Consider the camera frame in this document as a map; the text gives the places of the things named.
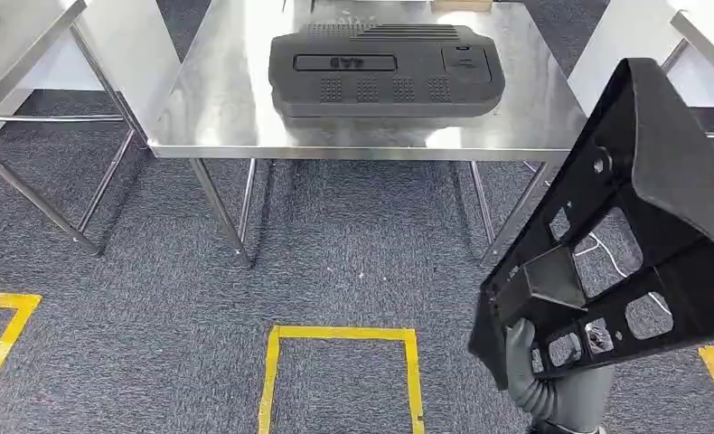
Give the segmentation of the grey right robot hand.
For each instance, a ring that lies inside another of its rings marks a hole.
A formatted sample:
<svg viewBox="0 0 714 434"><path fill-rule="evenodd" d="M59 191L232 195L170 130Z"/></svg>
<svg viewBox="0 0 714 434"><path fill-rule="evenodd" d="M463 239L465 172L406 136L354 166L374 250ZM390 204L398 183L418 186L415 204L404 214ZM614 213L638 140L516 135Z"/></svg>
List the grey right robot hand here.
<svg viewBox="0 0 714 434"><path fill-rule="evenodd" d="M539 379L532 370L535 327L518 320L505 338L508 393L532 416L529 433L602 433L602 419L612 388L613 365L554 379Z"/></svg>

